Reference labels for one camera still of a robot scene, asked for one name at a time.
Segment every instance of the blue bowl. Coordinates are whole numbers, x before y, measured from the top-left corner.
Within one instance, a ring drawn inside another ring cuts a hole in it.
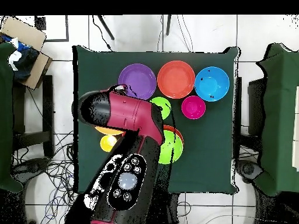
[[[194,87],[200,98],[207,102],[216,102],[227,94],[230,79],[222,69],[211,66],[197,74]]]

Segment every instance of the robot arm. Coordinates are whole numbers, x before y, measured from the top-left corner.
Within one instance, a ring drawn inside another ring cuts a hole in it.
[[[126,134],[74,202],[65,224],[145,223],[164,141],[163,122],[156,105],[128,97],[125,91],[125,85],[117,85],[79,99],[78,118],[83,123]]]

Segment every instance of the green tablecloth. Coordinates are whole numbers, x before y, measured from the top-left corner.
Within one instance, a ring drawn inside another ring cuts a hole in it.
[[[236,47],[226,53],[178,52],[91,52],[77,46],[78,95],[107,89],[118,84],[120,72],[134,63],[144,64],[157,76],[167,62],[187,62],[197,75],[203,68],[222,68],[230,78],[227,95],[217,102],[206,102],[206,113],[198,120],[189,120],[181,112],[184,99],[168,99],[176,120],[176,127],[185,142],[183,153],[173,164],[169,192],[235,193],[231,185],[232,104],[234,95],[234,59]],[[151,97],[163,96],[158,87]],[[171,116],[164,124],[173,125]],[[83,192],[108,153],[100,148],[103,136],[94,128],[78,123],[78,191]]]
[[[260,159],[265,172],[256,179],[256,185],[269,196],[280,191],[299,192],[299,172],[292,167],[299,53],[272,44],[258,64],[264,70],[267,86],[263,98],[266,118]]]
[[[13,151],[13,70],[8,65],[8,58],[15,50],[11,43],[0,44],[0,189],[18,193],[23,190],[23,186],[10,174]]]

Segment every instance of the control button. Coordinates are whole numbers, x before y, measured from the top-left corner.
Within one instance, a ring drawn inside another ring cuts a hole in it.
[[[136,157],[134,157],[134,158],[132,159],[131,163],[132,163],[133,165],[138,165],[139,160],[138,160]]]
[[[114,192],[113,192],[113,196],[115,198],[119,198],[121,196],[121,191],[119,189],[116,189]]]
[[[119,176],[119,187],[124,190],[132,190],[137,184],[137,178],[132,173],[123,173]]]
[[[139,174],[140,171],[141,171],[140,167],[135,167],[135,168],[134,168],[134,172],[135,172],[135,173]]]
[[[131,196],[131,194],[130,193],[124,193],[124,200],[126,201],[126,202],[129,202],[129,201],[131,201],[131,199],[132,199],[132,196]]]
[[[125,171],[129,171],[131,168],[132,168],[132,166],[130,164],[124,165],[124,170]]]

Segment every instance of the floor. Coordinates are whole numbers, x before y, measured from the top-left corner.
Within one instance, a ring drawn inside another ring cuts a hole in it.
[[[21,19],[31,24],[32,18],[22,16]],[[104,16],[104,20],[115,36],[111,41],[99,19],[95,23],[101,27],[104,39],[113,51],[162,51],[162,30],[160,15],[124,15]],[[63,18],[48,18],[49,27],[60,27],[65,31]],[[182,27],[187,44],[191,43],[184,22],[192,38],[193,51],[220,53],[227,47],[238,46],[241,55],[238,63],[238,75],[242,77],[242,132],[246,133],[248,125],[247,85],[250,81],[263,77],[262,70],[255,64],[263,59],[267,45],[284,43],[292,50],[299,49],[299,29],[297,15],[182,15],[172,16],[169,36],[164,35],[164,51],[188,52],[180,31]],[[164,15],[164,33],[166,32],[167,15]],[[73,119],[71,103],[73,98],[72,45],[85,46],[94,51],[108,51],[101,38],[100,30],[93,24],[92,16],[68,16],[67,42],[46,42],[42,52],[53,59],[47,74],[53,76],[54,84],[54,130],[55,142],[65,138],[61,143],[73,141]],[[33,97],[41,109],[42,88],[33,92]],[[26,132],[41,130],[42,118],[31,98],[26,92]],[[41,145],[30,148],[25,158],[42,157]],[[64,160],[60,151],[55,160]],[[253,224],[255,216],[255,195],[250,184],[242,182],[235,175],[235,184],[239,192],[234,195],[187,193],[181,194],[178,214],[180,224]],[[58,220],[45,220],[47,204],[53,199],[54,186],[45,174],[33,179],[26,193],[26,213],[29,219],[38,224],[63,224],[63,216],[67,205],[59,203],[55,208]]]

